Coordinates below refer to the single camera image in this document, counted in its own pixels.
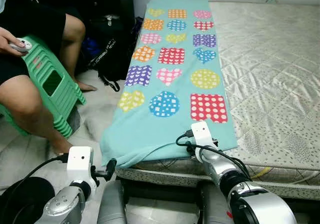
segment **light blue cloth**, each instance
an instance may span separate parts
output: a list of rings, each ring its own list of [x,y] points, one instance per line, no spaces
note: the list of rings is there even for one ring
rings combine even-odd
[[[154,17],[149,13],[149,9],[162,9],[164,14]],[[181,31],[171,31],[168,23],[175,19],[168,18],[168,10],[181,9],[187,11],[187,19],[180,19],[186,23],[186,28]],[[193,35],[215,34],[215,29],[202,32],[194,27],[195,21],[212,21],[210,19],[198,19],[194,16],[194,11],[210,11],[207,1],[204,0],[151,0],[147,5],[145,18],[152,20],[164,20],[161,31],[151,31],[142,28],[141,35],[146,33],[156,33],[162,36],[161,42],[157,44],[141,43],[141,35],[137,48],[149,46],[155,49],[155,56],[147,62],[140,62],[132,59],[130,66],[152,67],[151,77],[147,86],[135,84],[125,86],[124,91],[132,93],[141,91],[145,96],[142,105],[124,112],[117,108],[113,117],[112,125],[104,131],[100,148],[102,151],[102,163],[105,165],[111,158],[117,159],[118,167],[130,167],[142,160],[156,160],[167,158],[187,157],[185,147],[179,147],[175,141],[178,136],[191,129],[191,124],[195,123],[191,118],[191,94],[218,94],[224,97],[227,107],[227,123],[214,123],[211,119],[206,122],[210,128],[213,138],[218,139],[219,148],[222,150],[235,148],[237,145],[232,116],[229,112],[228,101],[226,100],[225,89],[223,86],[223,76],[220,69],[219,55],[217,46],[209,48],[206,46],[193,45]],[[176,44],[169,43],[166,36],[169,34],[186,34],[186,40]],[[185,60],[183,64],[169,65],[158,63],[158,57],[162,47],[165,48],[184,48]],[[215,51],[216,57],[213,60],[199,60],[194,54],[198,48],[203,50]],[[167,68],[173,70],[179,68],[182,75],[173,81],[170,86],[166,86],[162,81],[156,78],[157,70]],[[213,89],[201,89],[191,82],[191,75],[199,69],[210,69],[220,77],[220,84]],[[172,92],[179,100],[180,108],[176,114],[170,117],[157,117],[150,111],[150,100],[162,91]]]
[[[3,12],[5,7],[6,0],[0,0],[0,13]]]

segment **quilted mattress cover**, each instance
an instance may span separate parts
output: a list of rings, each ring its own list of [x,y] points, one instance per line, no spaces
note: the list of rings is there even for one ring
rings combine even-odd
[[[210,3],[240,158],[275,193],[320,199],[319,6]],[[123,178],[208,179],[192,158],[140,162]]]

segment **orange square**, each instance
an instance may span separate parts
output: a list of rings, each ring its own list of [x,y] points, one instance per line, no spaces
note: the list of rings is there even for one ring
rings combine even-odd
[[[186,10],[168,10],[168,17],[172,19],[186,19],[187,12]]]
[[[145,30],[162,30],[164,28],[164,21],[163,20],[151,20],[145,19],[143,22],[143,28]]]

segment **hand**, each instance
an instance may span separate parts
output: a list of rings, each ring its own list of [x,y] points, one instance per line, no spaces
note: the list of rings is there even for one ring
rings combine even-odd
[[[24,47],[24,43],[13,36],[8,30],[0,27],[0,54],[13,55],[16,57],[25,56],[28,52],[19,52],[13,49],[9,42],[14,43],[17,46]]]

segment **white controller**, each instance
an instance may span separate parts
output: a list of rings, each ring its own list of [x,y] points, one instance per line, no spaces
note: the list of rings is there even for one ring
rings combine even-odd
[[[17,45],[15,45],[14,43],[9,43],[9,45],[15,49],[15,50],[18,50],[19,52],[27,52],[29,51],[31,48],[32,48],[32,44],[27,41],[27,40],[24,40],[24,39],[21,39],[21,38],[17,38],[18,40],[20,40],[22,43],[24,43],[24,47],[19,47]]]

